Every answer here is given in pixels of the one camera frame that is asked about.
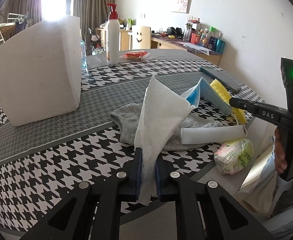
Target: clear blue bottle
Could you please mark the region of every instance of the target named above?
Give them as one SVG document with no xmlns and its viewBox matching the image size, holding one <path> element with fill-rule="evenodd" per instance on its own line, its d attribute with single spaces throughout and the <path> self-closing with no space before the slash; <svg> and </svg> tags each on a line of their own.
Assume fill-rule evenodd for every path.
<svg viewBox="0 0 293 240">
<path fill-rule="evenodd" d="M 82 55 L 82 68 L 87 67 L 87 60 L 86 60 L 86 51 L 85 51 L 85 42 L 81 41 L 81 55 Z"/>
</svg>

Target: canvas picture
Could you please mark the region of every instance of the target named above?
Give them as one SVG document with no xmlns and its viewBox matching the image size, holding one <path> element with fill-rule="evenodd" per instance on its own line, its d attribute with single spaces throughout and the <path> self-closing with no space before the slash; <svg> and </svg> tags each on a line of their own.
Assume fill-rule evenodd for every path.
<svg viewBox="0 0 293 240">
<path fill-rule="evenodd" d="M 187 13 L 189 0 L 174 0 L 173 12 Z"/>
</svg>

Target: curtain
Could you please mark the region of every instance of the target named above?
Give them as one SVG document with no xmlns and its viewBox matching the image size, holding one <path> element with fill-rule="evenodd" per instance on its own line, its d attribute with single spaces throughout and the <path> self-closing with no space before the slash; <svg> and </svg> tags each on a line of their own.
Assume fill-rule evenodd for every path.
<svg viewBox="0 0 293 240">
<path fill-rule="evenodd" d="M 82 36 L 88 28 L 95 31 L 96 27 L 108 20 L 109 9 L 107 3 L 115 0 L 74 0 L 73 15 L 80 18 Z"/>
<path fill-rule="evenodd" d="M 38 23 L 42 21 L 41 0 L 8 0 L 6 17 L 8 13 L 27 14 L 34 20 L 34 23 Z"/>
</svg>

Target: yellow sponge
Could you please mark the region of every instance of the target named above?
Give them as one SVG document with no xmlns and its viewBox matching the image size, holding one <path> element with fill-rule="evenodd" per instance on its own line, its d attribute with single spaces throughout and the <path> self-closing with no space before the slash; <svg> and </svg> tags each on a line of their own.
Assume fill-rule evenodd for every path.
<svg viewBox="0 0 293 240">
<path fill-rule="evenodd" d="M 212 89 L 221 97 L 221 99 L 226 102 L 228 105 L 229 100 L 231 98 L 230 93 L 226 90 L 226 88 L 220 83 L 219 80 L 215 79 L 212 81 L 210 84 Z M 236 115 L 238 121 L 240 124 L 246 124 L 246 119 L 245 119 L 245 111 L 239 108 L 234 108 L 232 107 L 233 113 Z"/>
</svg>

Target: houndstooth tablecloth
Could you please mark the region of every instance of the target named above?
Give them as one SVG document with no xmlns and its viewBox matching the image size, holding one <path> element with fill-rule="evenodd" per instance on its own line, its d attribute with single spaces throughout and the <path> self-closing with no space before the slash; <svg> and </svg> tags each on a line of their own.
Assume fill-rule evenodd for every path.
<svg viewBox="0 0 293 240">
<path fill-rule="evenodd" d="M 0 227 L 25 232 L 79 182 L 93 184 L 116 174 L 133 159 L 134 147 L 119 142 L 120 131 L 110 122 L 109 113 L 127 103 L 141 104 L 153 74 L 180 94 L 201 76 L 211 82 L 211 77 L 199 71 L 201 66 L 221 70 L 205 60 L 149 60 L 83 70 L 77 111 L 22 127 L 11 125 L 0 107 Z M 246 85 L 233 96 L 263 101 Z M 191 114 L 235 124 L 204 99 Z M 177 171 L 191 177 L 213 159 L 219 146 L 211 143 L 163 154 Z M 141 206 L 123 202 L 121 212 Z"/>
</svg>

